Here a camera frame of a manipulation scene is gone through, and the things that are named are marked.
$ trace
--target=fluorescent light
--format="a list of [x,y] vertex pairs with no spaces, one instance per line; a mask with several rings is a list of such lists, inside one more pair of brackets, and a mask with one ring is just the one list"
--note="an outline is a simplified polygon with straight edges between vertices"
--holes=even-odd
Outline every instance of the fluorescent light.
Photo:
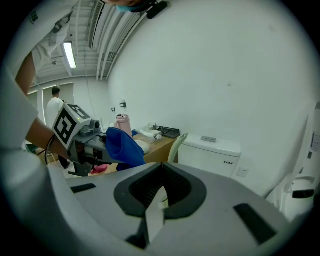
[[75,62],[75,58],[74,58],[74,53],[72,51],[71,42],[65,42],[63,44],[63,47],[64,47],[64,51],[66,54],[66,58],[68,59],[70,68],[75,69],[77,66],[76,66],[76,62]]

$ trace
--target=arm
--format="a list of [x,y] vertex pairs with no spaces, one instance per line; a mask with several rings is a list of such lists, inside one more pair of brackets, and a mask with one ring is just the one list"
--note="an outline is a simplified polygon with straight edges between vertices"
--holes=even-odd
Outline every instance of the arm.
[[[25,95],[28,94],[35,74],[36,69],[33,61],[33,56],[32,53],[30,53],[22,63],[22,66],[15,79],[16,83]],[[53,132],[53,130],[51,130],[48,126],[42,123],[39,118],[37,118],[30,128],[26,136],[26,140],[36,145],[37,147],[45,149],[49,143],[49,140],[54,134],[55,133]],[[50,151],[68,159],[67,150],[58,139],[55,139],[53,141],[50,147]]]

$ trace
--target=man in white shirt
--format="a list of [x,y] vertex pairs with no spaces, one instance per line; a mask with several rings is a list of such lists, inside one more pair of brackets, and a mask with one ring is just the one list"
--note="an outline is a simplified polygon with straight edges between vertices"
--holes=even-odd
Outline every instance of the man in white shirt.
[[[47,119],[47,125],[50,128],[53,128],[55,120],[59,114],[60,109],[63,107],[64,102],[59,99],[60,97],[60,88],[58,86],[55,86],[52,88],[52,96],[53,98],[50,99],[48,106],[46,107],[46,119]],[[62,156],[59,156],[60,164],[64,169],[67,169],[70,165],[70,162],[63,158]]]

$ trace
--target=power outlet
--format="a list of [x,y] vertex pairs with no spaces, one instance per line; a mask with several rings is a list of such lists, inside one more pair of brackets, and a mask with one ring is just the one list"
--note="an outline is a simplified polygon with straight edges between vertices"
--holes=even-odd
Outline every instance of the power outlet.
[[248,169],[244,169],[242,167],[239,168],[238,172],[236,173],[237,176],[245,178],[247,177],[249,170]]

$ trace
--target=pink bottle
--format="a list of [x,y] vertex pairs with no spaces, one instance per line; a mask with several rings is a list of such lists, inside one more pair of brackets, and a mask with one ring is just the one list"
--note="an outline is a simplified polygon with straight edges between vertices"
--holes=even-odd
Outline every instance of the pink bottle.
[[114,127],[126,132],[130,137],[132,137],[130,118],[127,114],[118,114]]

